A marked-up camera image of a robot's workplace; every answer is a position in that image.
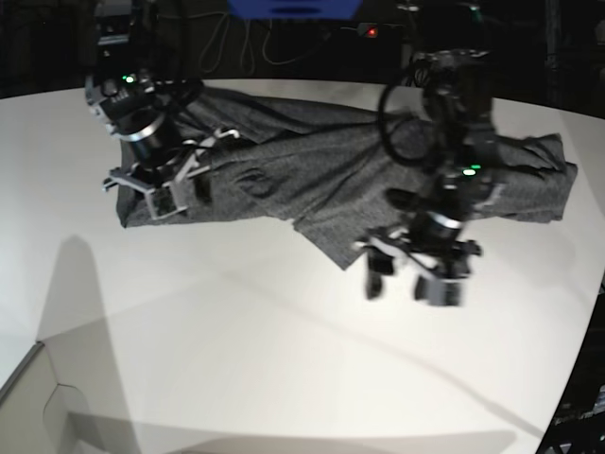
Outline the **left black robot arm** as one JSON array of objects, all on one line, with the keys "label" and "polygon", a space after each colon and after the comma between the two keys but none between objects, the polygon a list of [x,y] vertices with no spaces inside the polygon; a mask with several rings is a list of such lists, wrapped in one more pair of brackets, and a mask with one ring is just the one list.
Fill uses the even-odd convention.
[{"label": "left black robot arm", "polygon": [[492,122],[493,98],[481,77],[486,51],[459,48],[423,52],[433,75],[423,88],[424,111],[432,123],[428,152],[415,159],[401,155],[392,142],[385,107],[394,85],[378,104],[378,130],[385,152],[399,166],[417,167],[426,179],[415,192],[390,188],[388,204],[400,219],[370,229],[355,242],[366,255],[365,293],[374,300],[397,263],[417,270],[413,297],[430,306],[459,306],[462,285],[472,270],[469,260],[483,250],[463,240],[467,224],[492,204],[504,185],[503,162]]}]

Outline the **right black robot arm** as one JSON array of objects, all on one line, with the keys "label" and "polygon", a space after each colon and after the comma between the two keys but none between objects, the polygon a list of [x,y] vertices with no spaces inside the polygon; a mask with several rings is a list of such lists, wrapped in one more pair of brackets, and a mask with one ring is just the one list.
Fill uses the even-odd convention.
[{"label": "right black robot arm", "polygon": [[109,171],[103,190],[127,189],[160,221],[188,212],[195,179],[210,169],[209,149],[240,133],[208,131],[187,109],[184,96],[198,94],[201,82],[163,78],[153,9],[150,1],[96,2],[96,56],[84,88],[93,117],[131,158]]}]

